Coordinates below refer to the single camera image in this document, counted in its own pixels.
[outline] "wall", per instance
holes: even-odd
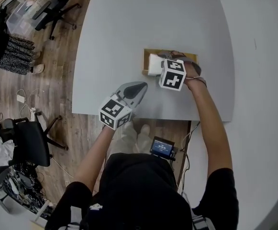
[[[278,0],[221,2],[235,64],[234,115],[225,128],[240,204],[239,229],[262,229],[263,224],[270,229],[278,220],[265,224],[278,201]],[[192,137],[189,156],[185,190],[194,207],[207,174],[200,129]]]
[[[31,229],[31,220],[35,219],[35,214],[26,210],[19,204],[15,203],[12,199],[6,198],[4,201],[5,206],[11,211],[8,214],[0,206],[0,230],[27,230]],[[46,221],[40,219],[38,224],[45,226]]]

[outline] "display screen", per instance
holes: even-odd
[[[152,150],[160,152],[167,156],[169,156],[171,154],[172,149],[173,149],[172,145],[166,144],[166,143],[158,141],[158,140],[154,141],[154,144],[152,147]]]

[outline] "wrist strap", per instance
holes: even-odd
[[[202,77],[186,77],[186,79],[189,79],[189,80],[198,80],[198,81],[201,81],[204,85],[206,85],[207,87],[207,82],[204,78]]]

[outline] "wooden floor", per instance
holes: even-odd
[[[81,9],[74,9],[66,15],[66,19],[76,21],[78,28],[72,30],[71,26],[59,22],[54,31],[55,40],[48,40],[50,26],[45,30],[34,32],[31,40],[35,42],[36,50],[42,50],[38,63],[45,64],[45,71],[39,75],[17,75],[0,69],[0,113],[3,118],[19,118],[23,104],[17,102],[16,92],[24,89],[30,107],[43,112],[40,122],[43,128],[58,115],[59,121],[51,130],[49,137],[53,140],[67,144],[69,151],[63,151],[50,145],[50,153],[71,175],[74,175],[81,159],[92,146],[101,131],[102,124],[94,115],[78,115],[72,113],[72,86],[75,68],[77,47],[82,24],[90,0],[70,0],[68,5],[80,3]],[[28,109],[24,108],[22,116],[29,116]],[[135,127],[139,129],[144,123],[151,126],[151,135],[163,137],[176,142],[180,148],[182,138],[188,130],[188,121],[169,120],[135,120]],[[120,128],[113,142],[121,135]],[[176,179],[180,178],[180,170],[184,160],[184,153],[177,154],[177,161],[173,163]],[[63,194],[66,184],[72,181],[56,163],[51,161],[49,167],[38,167],[39,179],[45,189],[46,197],[57,203]]]

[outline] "white table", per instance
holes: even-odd
[[[91,0],[78,45],[73,113],[97,115],[120,85],[146,81],[138,117],[199,120],[186,86],[180,92],[162,89],[158,79],[141,74],[144,48],[198,55],[220,115],[231,121],[234,59],[219,0]]]

